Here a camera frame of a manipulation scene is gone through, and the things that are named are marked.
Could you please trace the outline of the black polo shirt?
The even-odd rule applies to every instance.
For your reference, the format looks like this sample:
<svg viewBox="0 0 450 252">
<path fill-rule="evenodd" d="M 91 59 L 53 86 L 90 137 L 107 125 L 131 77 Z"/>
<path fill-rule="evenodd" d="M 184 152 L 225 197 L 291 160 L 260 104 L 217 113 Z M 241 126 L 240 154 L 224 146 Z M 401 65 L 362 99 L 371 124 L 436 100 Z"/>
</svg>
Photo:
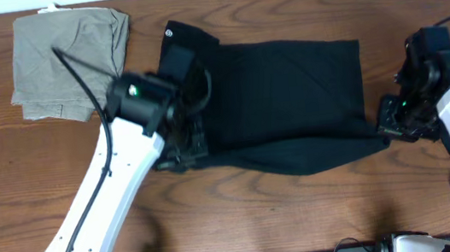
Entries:
<svg viewBox="0 0 450 252">
<path fill-rule="evenodd" d="M 365 118 L 358 41 L 222 44 L 169 21 L 161 53 L 195 54 L 209 96 L 184 149 L 167 148 L 156 169 L 231 166 L 313 175 L 387 149 Z"/>
</svg>

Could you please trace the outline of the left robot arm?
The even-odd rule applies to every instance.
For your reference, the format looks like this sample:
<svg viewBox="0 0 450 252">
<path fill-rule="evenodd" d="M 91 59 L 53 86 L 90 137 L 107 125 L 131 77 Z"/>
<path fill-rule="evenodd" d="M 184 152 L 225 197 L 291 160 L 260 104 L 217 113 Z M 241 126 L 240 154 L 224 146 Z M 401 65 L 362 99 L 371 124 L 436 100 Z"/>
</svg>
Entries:
<svg viewBox="0 0 450 252">
<path fill-rule="evenodd" d="M 163 160 L 163 153 L 194 143 L 191 119 L 211 90 L 210 73 L 195 63 L 114 80 L 91 164 L 44 252 L 113 252 L 145 176 L 153 167 L 176 167 L 181 157 Z"/>
</svg>

